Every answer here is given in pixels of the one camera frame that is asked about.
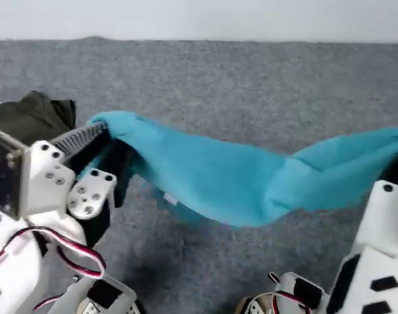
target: white wall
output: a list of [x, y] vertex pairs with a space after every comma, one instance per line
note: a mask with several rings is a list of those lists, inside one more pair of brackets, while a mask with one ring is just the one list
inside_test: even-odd
[[398, 0], [0, 0], [0, 39], [398, 43]]

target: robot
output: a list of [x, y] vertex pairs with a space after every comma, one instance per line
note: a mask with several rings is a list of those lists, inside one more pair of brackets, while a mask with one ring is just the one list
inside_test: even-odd
[[[105, 147], [109, 152], [85, 173]], [[141, 313], [136, 293], [107, 275], [92, 248], [122, 205], [133, 153], [103, 124], [31, 147], [0, 130], [0, 314], [33, 313], [53, 302], [50, 314]], [[41, 302], [52, 251], [82, 278]], [[70, 252], [98, 270], [73, 262]]]
[[374, 183], [330, 293], [295, 273], [268, 276], [274, 291], [243, 299], [236, 314], [398, 314], [398, 156]]
[[[103, 124], [31, 147], [0, 131], [0, 314], [33, 313], [49, 303], [50, 314], [142, 313], [136, 293], [107, 275], [93, 249], [122, 205], [135, 153]], [[78, 265], [70, 251], [98, 268]], [[82, 279], [41, 302], [49, 253]], [[236, 314], [398, 314], [398, 157], [375, 182], [329, 293], [295, 273], [269, 277], [274, 291], [244, 299]]]

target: blue cloth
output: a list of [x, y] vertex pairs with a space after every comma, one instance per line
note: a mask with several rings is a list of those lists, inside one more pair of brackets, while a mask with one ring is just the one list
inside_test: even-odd
[[398, 154], [398, 128], [338, 136], [293, 155], [188, 135], [135, 113], [100, 113], [139, 154], [134, 170], [175, 197], [185, 220], [262, 226], [293, 211], [361, 200]]

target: circuit board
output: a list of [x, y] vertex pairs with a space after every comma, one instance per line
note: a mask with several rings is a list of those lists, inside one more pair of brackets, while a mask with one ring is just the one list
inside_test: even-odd
[[29, 148], [0, 131], [0, 211], [18, 220]]

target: carpet floor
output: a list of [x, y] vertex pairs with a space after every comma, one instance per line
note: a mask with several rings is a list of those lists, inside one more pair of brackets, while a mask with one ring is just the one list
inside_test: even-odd
[[[0, 41], [0, 101], [30, 90], [77, 101], [80, 125], [100, 111], [135, 111], [196, 135], [294, 152], [398, 126], [398, 45]], [[98, 250], [148, 313], [232, 313], [242, 296], [272, 288], [269, 271], [329, 288], [363, 214], [361, 205], [296, 211], [258, 229], [197, 228], [142, 190], [136, 178]], [[46, 295], [71, 282], [53, 260]]]

